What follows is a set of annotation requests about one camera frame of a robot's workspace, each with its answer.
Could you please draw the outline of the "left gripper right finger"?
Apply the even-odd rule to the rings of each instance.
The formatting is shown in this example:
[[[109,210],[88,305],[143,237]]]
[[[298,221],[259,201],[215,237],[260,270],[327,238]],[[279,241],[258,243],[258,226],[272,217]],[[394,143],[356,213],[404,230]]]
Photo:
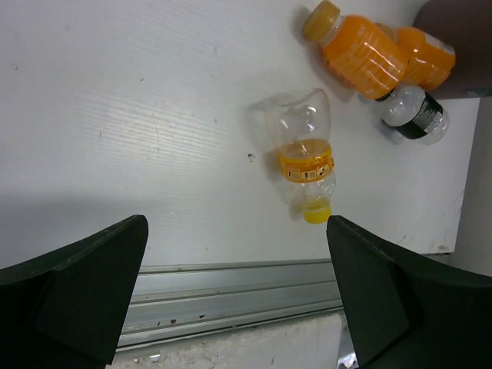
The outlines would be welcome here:
[[[491,278],[393,244],[340,215],[327,242],[361,368],[489,368]]]

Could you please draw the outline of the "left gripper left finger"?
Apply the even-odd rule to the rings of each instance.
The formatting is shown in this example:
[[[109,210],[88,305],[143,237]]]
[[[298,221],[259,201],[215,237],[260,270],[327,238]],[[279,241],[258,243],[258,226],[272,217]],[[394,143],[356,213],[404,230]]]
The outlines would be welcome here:
[[[123,221],[1,270],[3,368],[104,368],[112,363],[148,241]]]

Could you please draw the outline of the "clear bottle dark label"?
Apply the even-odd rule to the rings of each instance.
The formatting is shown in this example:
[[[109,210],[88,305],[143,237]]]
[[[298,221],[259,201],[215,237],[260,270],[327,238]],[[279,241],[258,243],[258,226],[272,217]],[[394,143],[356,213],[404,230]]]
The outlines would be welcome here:
[[[439,142],[450,124],[443,106],[418,86],[398,85],[374,102],[374,110],[384,125],[426,145]]]

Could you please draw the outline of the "clear bottle orange label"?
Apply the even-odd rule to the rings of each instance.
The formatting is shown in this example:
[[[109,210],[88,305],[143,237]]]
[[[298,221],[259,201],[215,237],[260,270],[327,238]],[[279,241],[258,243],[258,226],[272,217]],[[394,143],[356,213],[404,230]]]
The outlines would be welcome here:
[[[336,176],[331,108],[320,88],[281,92],[250,105],[251,138],[293,219],[323,224],[331,216]]]

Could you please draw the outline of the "orange juice bottle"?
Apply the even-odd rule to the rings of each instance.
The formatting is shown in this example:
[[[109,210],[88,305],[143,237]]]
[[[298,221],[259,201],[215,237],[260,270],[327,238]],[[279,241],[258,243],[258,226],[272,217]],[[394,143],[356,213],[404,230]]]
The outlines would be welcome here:
[[[400,47],[370,19],[342,15],[330,1],[322,1],[302,28],[327,66],[370,100],[378,100],[402,82],[409,60]]]

